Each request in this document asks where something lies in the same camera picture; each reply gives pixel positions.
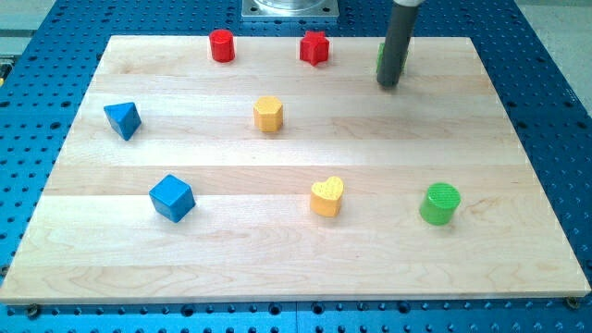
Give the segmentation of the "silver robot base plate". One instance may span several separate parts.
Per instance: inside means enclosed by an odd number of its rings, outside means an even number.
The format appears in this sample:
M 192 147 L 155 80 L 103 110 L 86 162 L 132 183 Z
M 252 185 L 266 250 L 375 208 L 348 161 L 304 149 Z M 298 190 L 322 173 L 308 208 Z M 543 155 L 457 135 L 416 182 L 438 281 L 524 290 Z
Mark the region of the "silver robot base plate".
M 247 19 L 336 18 L 338 0 L 242 0 L 241 16 Z

